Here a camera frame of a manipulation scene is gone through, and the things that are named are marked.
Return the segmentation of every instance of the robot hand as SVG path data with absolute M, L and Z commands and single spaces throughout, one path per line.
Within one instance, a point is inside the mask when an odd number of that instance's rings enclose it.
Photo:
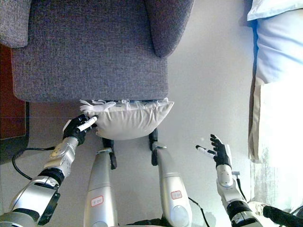
M 214 151 L 205 149 L 199 145 L 196 145 L 197 150 L 202 151 L 206 155 L 212 157 L 216 162 L 216 167 L 219 165 L 228 165 L 232 167 L 232 155 L 229 145 L 223 144 L 221 140 L 213 134 L 210 135 L 210 141 L 214 146 Z
M 95 115 L 92 118 L 88 119 L 84 114 L 80 116 L 68 120 L 63 128 L 63 139 L 69 136 L 73 136 L 78 140 L 78 146 L 83 144 L 85 140 L 85 134 L 91 130 L 93 127 L 97 125 L 95 122 L 97 121 L 98 116 Z
M 219 165 L 229 165 L 232 167 L 232 155 L 229 145 L 222 144 L 221 140 L 213 134 L 210 135 L 210 141 L 214 146 L 214 151 L 216 151 L 216 155 L 214 156 L 216 167 Z

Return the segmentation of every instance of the white pillow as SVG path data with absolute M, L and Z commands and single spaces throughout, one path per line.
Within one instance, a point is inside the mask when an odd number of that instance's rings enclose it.
M 108 102 L 80 100 L 88 117 L 98 115 L 97 135 L 110 140 L 130 140 L 152 133 L 171 110 L 174 102 L 167 98 L 157 101 Z
M 303 8 L 303 0 L 253 0 L 247 20 L 272 17 L 300 8 Z

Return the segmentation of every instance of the dark red wood panel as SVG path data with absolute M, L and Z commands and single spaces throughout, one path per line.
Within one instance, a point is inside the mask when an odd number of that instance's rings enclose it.
M 0 47 L 0 137 L 1 139 L 26 134 L 26 103 L 13 94 L 10 48 Z

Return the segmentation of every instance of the label sticker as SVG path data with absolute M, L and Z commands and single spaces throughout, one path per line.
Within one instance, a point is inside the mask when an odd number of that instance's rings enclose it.
M 172 198 L 173 200 L 182 198 L 182 193 L 181 193 L 181 191 L 172 192 L 172 193 L 171 193 L 171 198 Z
M 91 205 L 92 207 L 95 207 L 95 206 L 97 206 L 97 205 L 102 204 L 103 201 L 104 201 L 104 200 L 103 200 L 103 196 L 99 196 L 99 197 L 96 197 L 96 198 L 92 199 L 92 200 L 90 201 L 90 205 Z

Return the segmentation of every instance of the white fingertip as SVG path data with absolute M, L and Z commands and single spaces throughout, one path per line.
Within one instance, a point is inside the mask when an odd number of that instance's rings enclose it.
M 92 126 L 94 123 L 96 123 L 97 121 L 97 117 L 96 116 L 93 116 L 92 118 L 90 118 L 87 122 L 85 122 L 84 124 L 78 126 L 77 128 L 80 130 L 80 131 L 84 131 L 86 130 L 87 128 L 89 128 L 90 126 Z
M 203 147 L 198 147 L 197 148 L 198 151 L 201 151 L 202 153 L 204 153 L 205 155 L 207 155 L 208 157 L 213 158 L 215 156 L 215 154 L 211 154 L 208 152 L 207 149 L 203 148 Z

